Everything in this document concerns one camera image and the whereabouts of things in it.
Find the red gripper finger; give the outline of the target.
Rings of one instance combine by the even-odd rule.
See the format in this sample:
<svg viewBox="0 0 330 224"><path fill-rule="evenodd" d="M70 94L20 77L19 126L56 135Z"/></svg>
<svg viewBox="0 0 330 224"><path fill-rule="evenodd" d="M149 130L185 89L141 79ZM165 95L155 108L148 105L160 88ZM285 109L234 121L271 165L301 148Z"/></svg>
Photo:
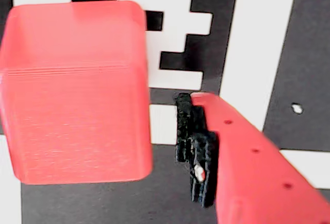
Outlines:
<svg viewBox="0 0 330 224"><path fill-rule="evenodd" d="M180 93L176 161L191 201L218 223L329 223L329 203L235 108L212 93Z"/></svg>

